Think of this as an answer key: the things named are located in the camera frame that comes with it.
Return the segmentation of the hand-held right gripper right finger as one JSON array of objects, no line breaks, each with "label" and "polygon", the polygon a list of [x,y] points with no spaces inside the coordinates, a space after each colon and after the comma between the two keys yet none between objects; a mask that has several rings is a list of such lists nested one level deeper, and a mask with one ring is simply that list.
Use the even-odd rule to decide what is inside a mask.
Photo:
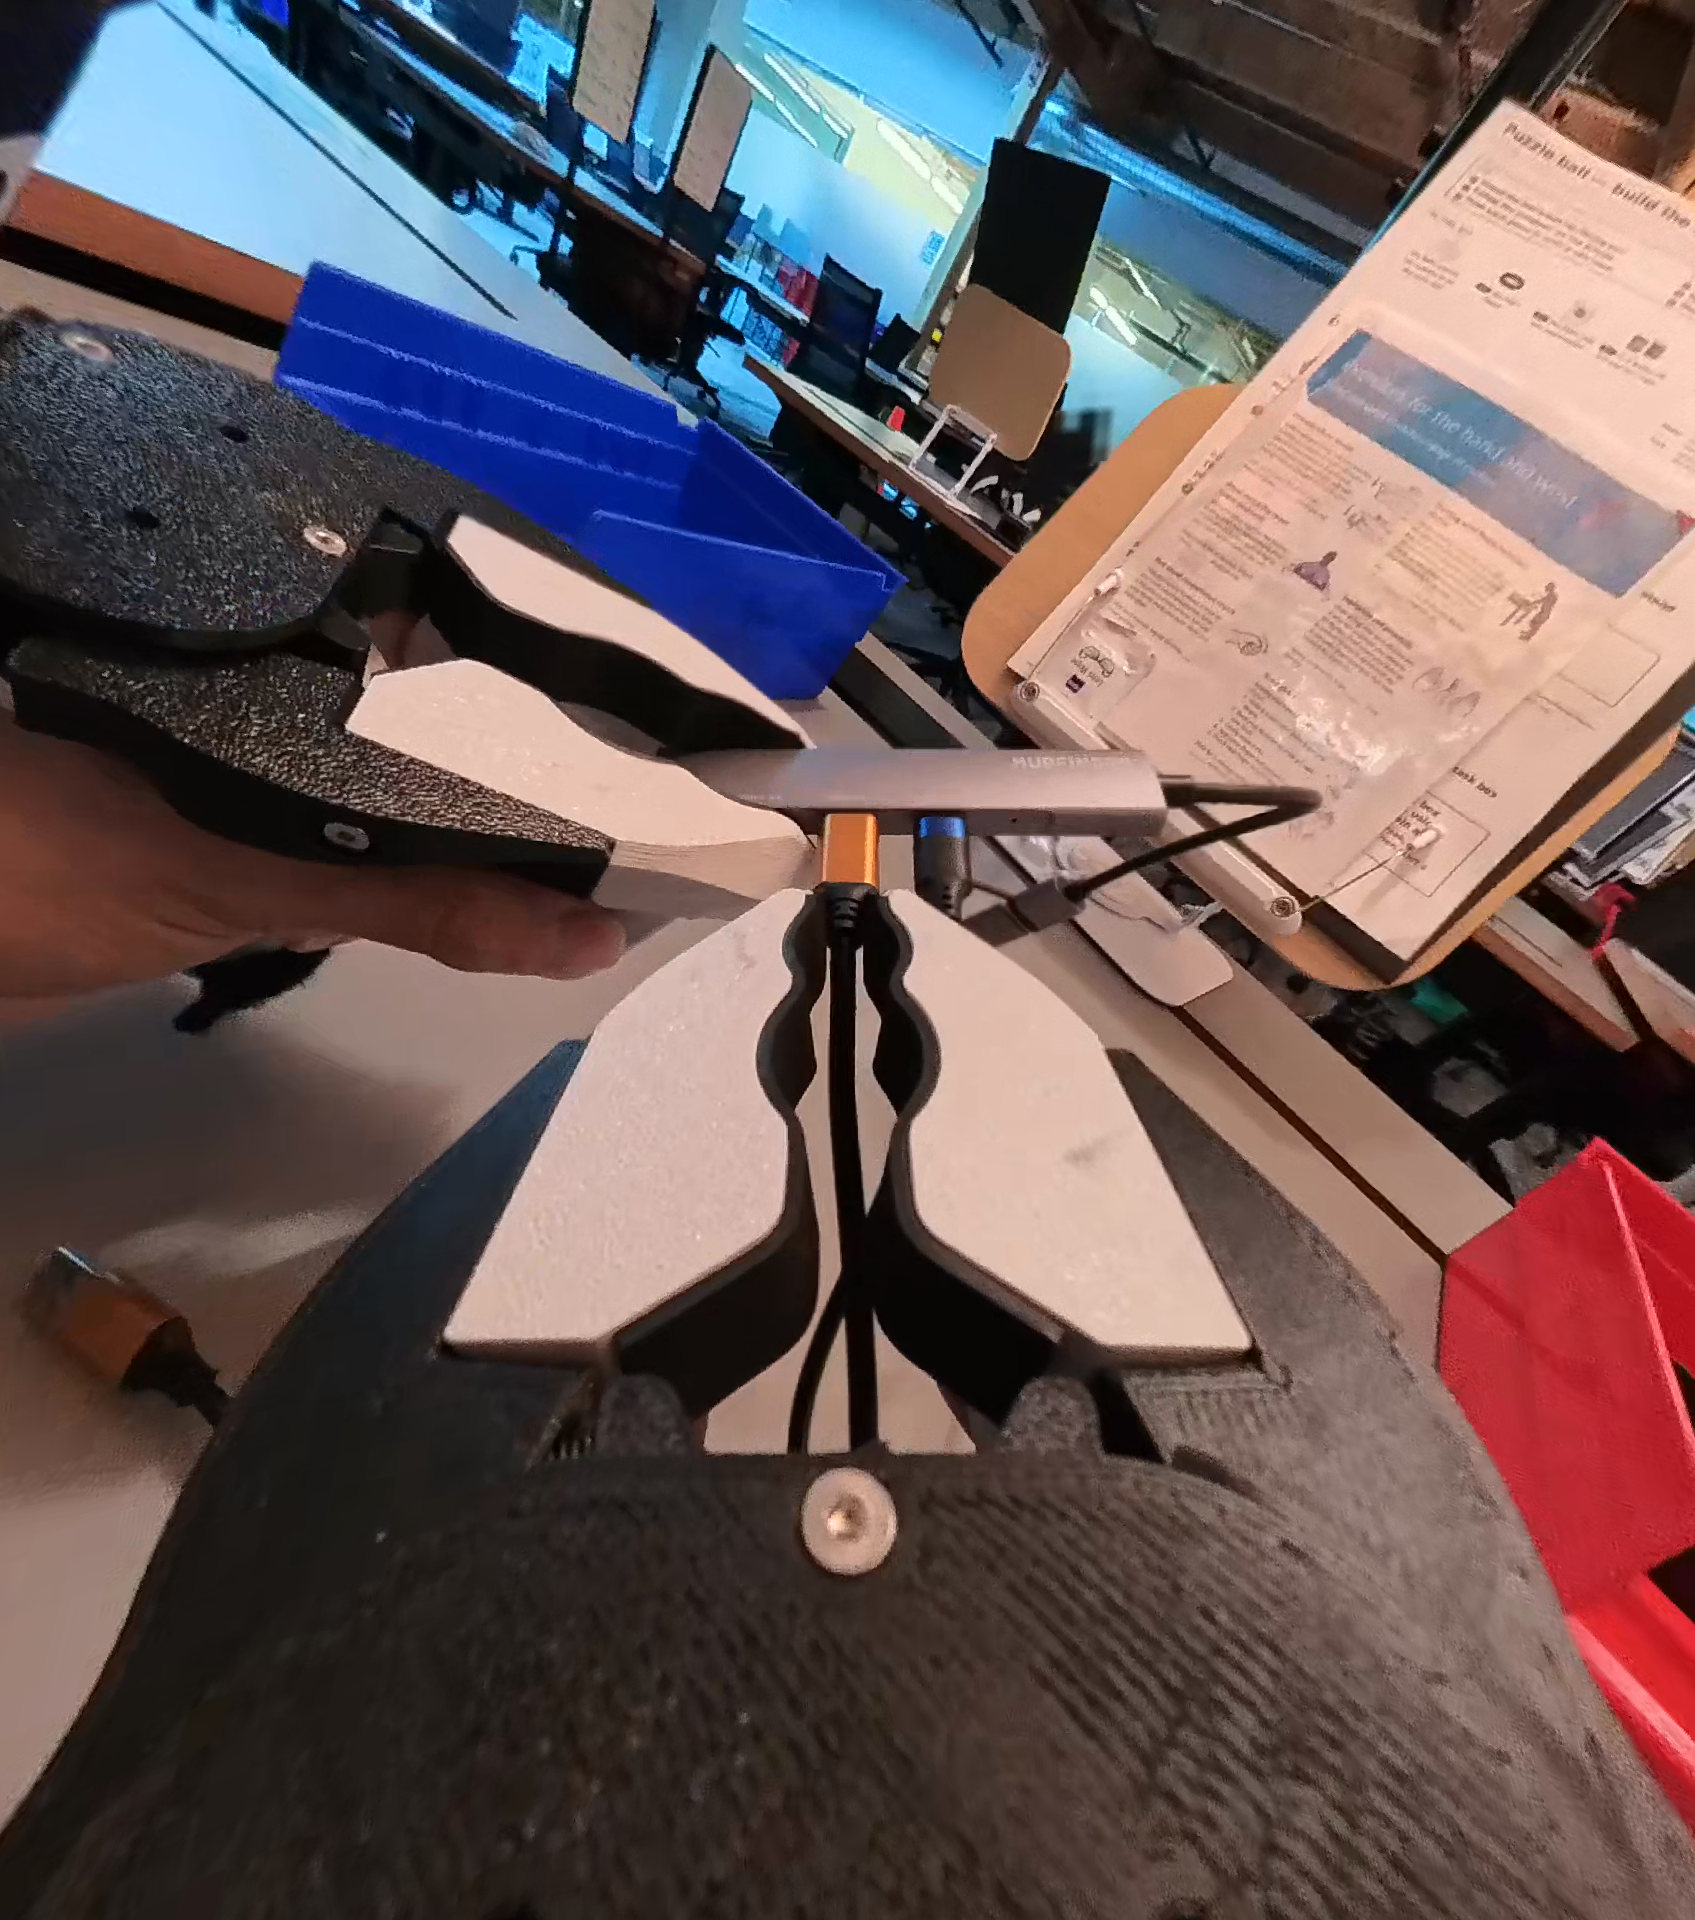
[{"label": "hand-held right gripper right finger", "polygon": [[867,907],[867,995],[873,1072],[893,1106],[867,1291],[915,1369],[1001,1421],[1033,1380],[1253,1356],[1083,1018],[911,893]]}]

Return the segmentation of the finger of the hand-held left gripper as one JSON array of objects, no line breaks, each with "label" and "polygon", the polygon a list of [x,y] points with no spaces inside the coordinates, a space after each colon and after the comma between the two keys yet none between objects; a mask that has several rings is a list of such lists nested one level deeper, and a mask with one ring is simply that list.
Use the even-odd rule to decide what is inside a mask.
[{"label": "finger of the hand-held left gripper", "polygon": [[718,921],[817,882],[813,840],[684,765],[588,733],[542,690],[472,661],[388,670],[346,722],[356,739],[590,828],[610,842],[594,901]]},{"label": "finger of the hand-held left gripper", "polygon": [[428,620],[452,654],[664,757],[792,753],[809,734],[700,639],[618,584],[470,515],[428,543]]}]

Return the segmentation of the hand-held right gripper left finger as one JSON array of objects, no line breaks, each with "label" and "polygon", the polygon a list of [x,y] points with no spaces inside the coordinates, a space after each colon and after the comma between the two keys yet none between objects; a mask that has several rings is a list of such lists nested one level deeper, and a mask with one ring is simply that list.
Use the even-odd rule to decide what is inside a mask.
[{"label": "hand-held right gripper left finger", "polygon": [[809,1327],[819,899],[788,889],[594,1030],[446,1323],[464,1358],[664,1380],[708,1412]]}]

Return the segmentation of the blue plastic bin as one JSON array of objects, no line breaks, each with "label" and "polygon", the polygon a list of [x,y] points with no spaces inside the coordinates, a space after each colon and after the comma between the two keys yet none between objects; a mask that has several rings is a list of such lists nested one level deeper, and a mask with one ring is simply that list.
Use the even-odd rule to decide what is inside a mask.
[{"label": "blue plastic bin", "polygon": [[278,382],[498,497],[776,700],[817,698],[903,584],[716,420],[324,263]]}]

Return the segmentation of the orange-plug black cable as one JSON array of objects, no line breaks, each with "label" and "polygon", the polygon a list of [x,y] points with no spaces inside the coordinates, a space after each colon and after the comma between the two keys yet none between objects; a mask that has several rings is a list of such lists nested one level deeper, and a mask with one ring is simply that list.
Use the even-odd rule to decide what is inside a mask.
[{"label": "orange-plug black cable", "polygon": [[[865,1224],[859,1146],[859,911],[879,881],[877,824],[869,814],[833,814],[819,838],[819,889],[827,909],[827,1129],[839,1272],[813,1324],[795,1378],[788,1451],[811,1451],[817,1388],[839,1341],[845,1345],[849,1443],[879,1428],[871,1311],[857,1303],[853,1268]],[[22,1316],[58,1352],[120,1394],[154,1394],[214,1428],[230,1393],[198,1352],[188,1320],[148,1291],[56,1250],[28,1280]]]}]

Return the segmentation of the silver USB hub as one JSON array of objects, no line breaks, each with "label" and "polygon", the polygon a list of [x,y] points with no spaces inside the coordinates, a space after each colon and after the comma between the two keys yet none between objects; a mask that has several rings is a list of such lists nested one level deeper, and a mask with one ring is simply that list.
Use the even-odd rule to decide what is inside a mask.
[{"label": "silver USB hub", "polygon": [[1141,757],[1005,748],[809,746],[702,753],[682,768],[710,790],[809,835],[861,814],[887,835],[957,818],[979,836],[1135,838],[1167,821]]}]

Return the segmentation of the red plastic bin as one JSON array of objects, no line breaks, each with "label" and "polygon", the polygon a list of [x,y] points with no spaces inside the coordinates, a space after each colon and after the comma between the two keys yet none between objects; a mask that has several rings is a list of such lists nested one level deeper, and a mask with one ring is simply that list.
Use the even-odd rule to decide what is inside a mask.
[{"label": "red plastic bin", "polygon": [[1695,1214],[1593,1143],[1447,1258],[1437,1371],[1695,1834]]}]

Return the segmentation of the grey desk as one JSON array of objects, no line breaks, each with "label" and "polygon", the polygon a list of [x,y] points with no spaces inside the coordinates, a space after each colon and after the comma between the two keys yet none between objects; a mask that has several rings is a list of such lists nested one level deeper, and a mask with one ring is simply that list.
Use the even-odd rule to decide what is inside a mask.
[{"label": "grey desk", "polygon": [[[208,1439],[118,1396],[18,1313],[70,1246],[178,1306],[244,1380],[336,1255],[556,1042],[694,940],[580,982],[466,976],[378,946],[210,1036],[176,982],[0,1026],[0,1826],[80,1710]],[[1139,995],[1075,929],[1005,948],[1305,1214],[1429,1362],[1443,1258],[1507,1208],[1263,985]]]}]

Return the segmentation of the person's left hand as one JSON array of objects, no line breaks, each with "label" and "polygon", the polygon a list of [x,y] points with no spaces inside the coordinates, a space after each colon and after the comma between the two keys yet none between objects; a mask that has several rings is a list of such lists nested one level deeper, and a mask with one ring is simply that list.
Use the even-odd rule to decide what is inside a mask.
[{"label": "person's left hand", "polygon": [[240,948],[352,942],[456,972],[578,980],[618,964],[626,935],[514,877],[356,872],[228,842],[112,759],[0,713],[0,1020]]}]

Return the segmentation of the grey wood-edged table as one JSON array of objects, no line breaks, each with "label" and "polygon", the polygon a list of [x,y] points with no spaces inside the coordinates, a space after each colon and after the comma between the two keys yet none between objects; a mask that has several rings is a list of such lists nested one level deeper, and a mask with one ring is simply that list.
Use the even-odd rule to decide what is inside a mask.
[{"label": "grey wood-edged table", "polygon": [[276,324],[334,267],[652,389],[250,34],[188,5],[106,19],[14,230]]}]

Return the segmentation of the small wooden document stand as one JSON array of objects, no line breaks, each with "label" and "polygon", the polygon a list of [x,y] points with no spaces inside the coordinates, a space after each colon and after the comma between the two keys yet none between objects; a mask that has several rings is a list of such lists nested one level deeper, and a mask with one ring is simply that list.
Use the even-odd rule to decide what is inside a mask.
[{"label": "small wooden document stand", "polygon": [[[1039,449],[1071,375],[1061,332],[985,287],[955,298],[927,385],[929,430],[907,460],[945,497],[961,497],[989,457],[1025,465]],[[947,430],[975,453],[955,483],[931,478],[931,451]]]}]

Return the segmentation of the white board on stand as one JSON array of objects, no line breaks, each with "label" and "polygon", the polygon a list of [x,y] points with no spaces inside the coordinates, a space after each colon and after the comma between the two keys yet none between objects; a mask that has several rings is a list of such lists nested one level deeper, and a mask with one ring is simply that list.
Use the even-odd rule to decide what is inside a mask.
[{"label": "white board on stand", "polygon": [[672,155],[668,184],[680,200],[712,213],[756,104],[756,89],[720,46],[706,48]]},{"label": "white board on stand", "polygon": [[634,137],[656,26],[656,2],[584,2],[580,8],[572,109],[610,143],[624,146]]}]

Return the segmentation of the black monitor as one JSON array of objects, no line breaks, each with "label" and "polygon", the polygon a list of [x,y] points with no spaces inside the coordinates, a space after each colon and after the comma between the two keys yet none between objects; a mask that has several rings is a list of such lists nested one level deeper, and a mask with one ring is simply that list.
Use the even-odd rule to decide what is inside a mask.
[{"label": "black monitor", "polygon": [[971,236],[967,285],[1061,335],[1093,252],[1109,177],[995,141]]}]

